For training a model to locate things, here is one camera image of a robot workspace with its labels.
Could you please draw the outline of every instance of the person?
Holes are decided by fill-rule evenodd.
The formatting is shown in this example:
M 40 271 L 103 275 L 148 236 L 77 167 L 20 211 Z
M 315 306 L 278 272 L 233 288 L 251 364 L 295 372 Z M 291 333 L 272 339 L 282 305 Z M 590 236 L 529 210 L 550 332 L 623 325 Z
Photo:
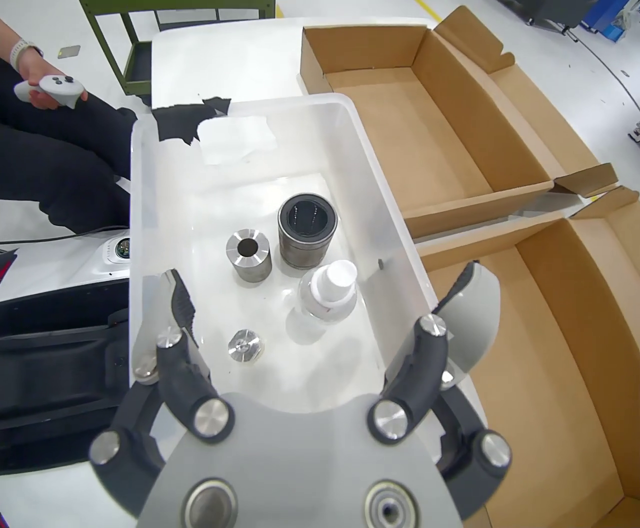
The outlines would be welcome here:
M 64 74 L 0 20 L 0 200 L 31 200 L 51 223 L 83 233 L 129 225 L 135 114 L 98 97 L 80 96 L 75 109 L 33 90 L 22 102 L 13 87 Z

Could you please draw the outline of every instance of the white watch strap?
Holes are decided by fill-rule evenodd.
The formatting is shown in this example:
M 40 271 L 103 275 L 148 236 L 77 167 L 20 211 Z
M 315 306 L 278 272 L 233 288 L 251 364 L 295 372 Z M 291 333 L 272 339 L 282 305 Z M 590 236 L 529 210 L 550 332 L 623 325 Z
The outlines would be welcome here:
M 18 60 L 20 59 L 20 55 L 27 48 L 34 48 L 40 56 L 42 57 L 42 50 L 37 47 L 33 42 L 27 42 L 25 39 L 21 38 L 18 42 L 15 43 L 13 48 L 11 49 L 11 54 L 9 55 L 9 64 L 13 67 L 15 71 L 18 71 Z

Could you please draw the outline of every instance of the clear plastic bin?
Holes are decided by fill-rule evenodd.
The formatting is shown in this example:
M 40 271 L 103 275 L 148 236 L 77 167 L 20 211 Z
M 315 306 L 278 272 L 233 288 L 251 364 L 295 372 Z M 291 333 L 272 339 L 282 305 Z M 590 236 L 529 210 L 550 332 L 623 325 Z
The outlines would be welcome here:
M 174 267 L 221 394 L 313 412 L 379 392 L 385 365 L 436 298 L 353 103 L 339 94 L 240 102 L 198 133 L 189 147 L 159 143 L 152 118 L 134 128 L 132 343 L 157 274 Z M 339 215 L 323 262 L 347 258 L 358 268 L 356 309 L 324 333 L 307 332 L 292 312 L 303 272 L 278 248 L 278 209 L 301 192 L 323 195 Z M 225 255 L 241 228 L 262 230 L 271 245 L 273 271 L 257 285 L 240 280 Z M 227 353 L 242 328 L 266 345 L 252 364 Z

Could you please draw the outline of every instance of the wrist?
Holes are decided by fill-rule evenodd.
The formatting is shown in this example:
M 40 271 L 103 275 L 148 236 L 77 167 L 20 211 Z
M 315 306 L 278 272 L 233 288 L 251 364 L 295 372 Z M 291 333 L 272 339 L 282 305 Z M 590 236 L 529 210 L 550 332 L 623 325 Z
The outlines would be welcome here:
M 23 49 L 18 55 L 16 66 L 18 73 L 22 76 L 22 78 L 26 81 L 29 79 L 29 71 L 31 66 L 35 63 L 44 60 L 38 50 L 33 47 L 28 47 Z

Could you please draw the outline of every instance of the cardboard box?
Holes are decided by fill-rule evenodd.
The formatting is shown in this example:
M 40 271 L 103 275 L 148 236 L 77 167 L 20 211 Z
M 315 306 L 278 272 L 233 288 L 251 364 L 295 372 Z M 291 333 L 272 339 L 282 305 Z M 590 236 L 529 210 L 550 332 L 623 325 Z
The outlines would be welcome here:
M 300 74 L 353 100 L 414 238 L 507 216 L 554 182 L 617 182 L 464 6 L 433 31 L 305 28 Z
M 441 298 L 480 259 L 500 280 L 495 344 L 472 372 L 513 465 L 493 528 L 640 526 L 640 204 L 620 187 L 419 244 Z

